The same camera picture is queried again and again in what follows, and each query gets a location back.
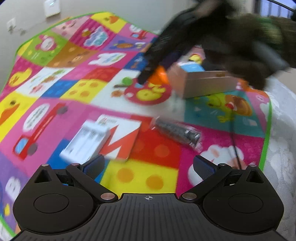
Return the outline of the orange plastic toy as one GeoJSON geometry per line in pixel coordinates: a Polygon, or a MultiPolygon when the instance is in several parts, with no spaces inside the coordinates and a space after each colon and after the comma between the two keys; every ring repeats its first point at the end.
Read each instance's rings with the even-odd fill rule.
{"type": "Polygon", "coordinates": [[[165,68],[158,66],[155,72],[148,78],[148,82],[154,85],[169,84],[165,68]]]}

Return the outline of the blue white tissue pack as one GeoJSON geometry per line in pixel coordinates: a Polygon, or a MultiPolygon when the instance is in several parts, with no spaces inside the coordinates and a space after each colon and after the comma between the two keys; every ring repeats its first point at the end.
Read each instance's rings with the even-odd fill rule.
{"type": "Polygon", "coordinates": [[[187,73],[204,72],[204,68],[194,61],[179,62],[178,65],[187,73]]]}

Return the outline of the black item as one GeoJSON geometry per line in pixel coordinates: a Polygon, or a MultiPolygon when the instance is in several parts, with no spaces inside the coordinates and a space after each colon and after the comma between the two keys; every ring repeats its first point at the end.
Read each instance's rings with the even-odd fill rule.
{"type": "Polygon", "coordinates": [[[191,147],[196,152],[200,152],[203,149],[202,132],[195,127],[158,116],[152,119],[151,129],[158,131],[175,142],[191,147]]]}

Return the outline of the yellow pink toy block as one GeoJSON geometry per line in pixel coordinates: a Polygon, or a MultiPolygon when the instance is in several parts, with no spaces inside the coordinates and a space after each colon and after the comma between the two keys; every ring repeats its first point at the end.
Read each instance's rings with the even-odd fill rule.
{"type": "Polygon", "coordinates": [[[201,56],[200,54],[197,54],[197,53],[192,54],[192,55],[189,57],[188,60],[189,60],[189,61],[193,61],[193,62],[195,62],[195,63],[197,63],[197,64],[199,64],[199,65],[201,65],[202,62],[203,62],[203,58],[202,58],[202,56],[201,56]]]}

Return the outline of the pink cardboard box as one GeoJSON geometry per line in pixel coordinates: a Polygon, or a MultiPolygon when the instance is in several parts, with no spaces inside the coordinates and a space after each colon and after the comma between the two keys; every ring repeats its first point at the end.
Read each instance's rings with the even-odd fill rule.
{"type": "Polygon", "coordinates": [[[182,99],[234,91],[238,78],[227,71],[187,73],[175,63],[167,72],[169,84],[182,99]]]}

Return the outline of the white charger box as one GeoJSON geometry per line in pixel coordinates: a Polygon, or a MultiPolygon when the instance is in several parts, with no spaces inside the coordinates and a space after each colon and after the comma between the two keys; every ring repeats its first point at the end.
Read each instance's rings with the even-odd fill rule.
{"type": "Polygon", "coordinates": [[[84,164],[99,154],[109,137],[108,126],[87,120],[59,156],[69,164],[84,164]]]}

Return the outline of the colourful cartoon play mat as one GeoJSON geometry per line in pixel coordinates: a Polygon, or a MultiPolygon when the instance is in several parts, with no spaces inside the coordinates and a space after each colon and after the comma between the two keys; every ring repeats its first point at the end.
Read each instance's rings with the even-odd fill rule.
{"type": "Polygon", "coordinates": [[[106,159],[96,181],[117,195],[182,194],[199,181],[196,152],[156,130],[153,118],[202,132],[198,154],[234,168],[263,167],[271,102],[239,82],[233,92],[179,98],[170,85],[138,85],[155,34],[110,12],[79,16],[34,36],[16,53],[1,92],[1,240],[19,231],[17,195],[40,165],[63,169],[59,155],[85,121],[102,114],[141,121],[129,158],[106,159]]]}

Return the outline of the red white booklet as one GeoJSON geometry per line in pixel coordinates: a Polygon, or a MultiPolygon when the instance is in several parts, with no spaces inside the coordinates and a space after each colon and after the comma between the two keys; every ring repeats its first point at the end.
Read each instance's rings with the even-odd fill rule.
{"type": "Polygon", "coordinates": [[[96,121],[110,129],[110,136],[100,150],[106,159],[125,162],[132,151],[141,121],[102,114],[96,121]]]}

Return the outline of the dark window frame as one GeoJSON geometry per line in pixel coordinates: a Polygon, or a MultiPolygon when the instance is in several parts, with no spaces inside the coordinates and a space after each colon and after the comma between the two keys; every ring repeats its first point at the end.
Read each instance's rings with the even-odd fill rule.
{"type": "Polygon", "coordinates": [[[291,18],[295,10],[294,0],[254,1],[254,13],[260,16],[291,18]]]}

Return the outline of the white wall switch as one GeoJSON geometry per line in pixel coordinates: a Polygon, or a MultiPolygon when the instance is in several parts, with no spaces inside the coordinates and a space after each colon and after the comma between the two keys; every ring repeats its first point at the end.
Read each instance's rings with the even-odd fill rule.
{"type": "Polygon", "coordinates": [[[60,0],[45,0],[44,13],[45,17],[49,18],[61,12],[60,0]]]}

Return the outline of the white wall socket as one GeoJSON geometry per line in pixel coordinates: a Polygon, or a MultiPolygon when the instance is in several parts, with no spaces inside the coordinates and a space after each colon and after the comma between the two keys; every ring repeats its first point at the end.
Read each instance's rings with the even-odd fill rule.
{"type": "Polygon", "coordinates": [[[9,21],[7,21],[6,27],[7,27],[8,32],[13,31],[14,28],[16,27],[16,18],[12,18],[9,21]]]}

